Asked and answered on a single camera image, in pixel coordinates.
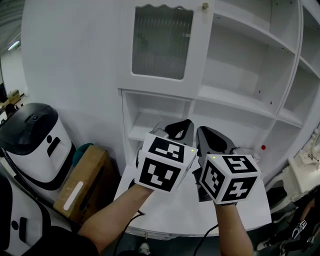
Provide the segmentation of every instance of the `black sleeve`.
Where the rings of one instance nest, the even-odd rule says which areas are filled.
[[[99,256],[95,244],[88,238],[72,233],[62,227],[52,226],[47,234],[23,256]]]

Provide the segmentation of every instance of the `white cabinet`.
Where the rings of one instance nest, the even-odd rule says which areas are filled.
[[[117,87],[198,94],[214,0],[118,0]]]
[[[118,2],[128,165],[157,123],[187,118],[259,153],[264,178],[294,156],[320,116],[310,114],[320,97],[320,16],[306,2]]]

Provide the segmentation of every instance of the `white table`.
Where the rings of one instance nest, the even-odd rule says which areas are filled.
[[[135,172],[135,167],[125,168],[115,199],[128,189]],[[147,232],[149,238],[164,240],[178,236],[202,237],[217,224],[217,217],[212,201],[199,202],[195,183],[196,180],[189,171],[175,192],[153,192],[140,209],[146,215],[133,220],[127,232],[138,236],[144,236]],[[262,180],[253,189],[246,201],[237,204],[246,230],[271,223]],[[216,228],[209,235],[219,235],[219,229]]]

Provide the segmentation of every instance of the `black cable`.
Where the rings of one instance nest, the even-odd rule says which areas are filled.
[[[131,223],[134,219],[136,219],[136,218],[144,215],[143,213],[141,213],[141,211],[139,211],[139,212],[140,212],[140,214],[137,215],[137,216],[134,216],[134,217],[129,221],[129,223],[125,226],[124,230],[122,231],[122,233],[121,233],[118,241],[116,242],[116,245],[115,245],[115,248],[114,248],[114,251],[113,251],[113,256],[116,256],[116,254],[117,254],[117,249],[118,249],[118,246],[119,246],[119,244],[120,244],[120,241],[121,241],[122,237],[124,236],[124,234],[125,234],[125,232],[126,232],[126,229],[127,229],[128,226],[130,225],[130,223]]]
[[[199,242],[198,246],[195,248],[194,253],[193,253],[193,256],[196,256],[198,249],[200,248],[200,246],[202,245],[202,243],[203,243],[204,240],[206,239],[207,235],[208,235],[212,230],[214,230],[214,229],[217,228],[217,227],[218,227],[218,224],[215,225],[214,227],[210,228],[210,229],[205,233],[205,235],[202,237],[201,241]]]

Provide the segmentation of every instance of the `black and white pattern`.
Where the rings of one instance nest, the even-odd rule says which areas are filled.
[[[163,138],[156,137],[149,152],[180,163],[184,162],[185,147]]]
[[[214,166],[213,163],[207,161],[201,183],[214,197],[214,199],[217,198],[224,181],[225,176]]]
[[[139,182],[151,187],[170,192],[181,169],[145,158]]]
[[[247,198],[257,177],[233,178],[222,198],[222,202]]]
[[[257,172],[257,169],[244,155],[223,155],[222,157],[233,174]]]

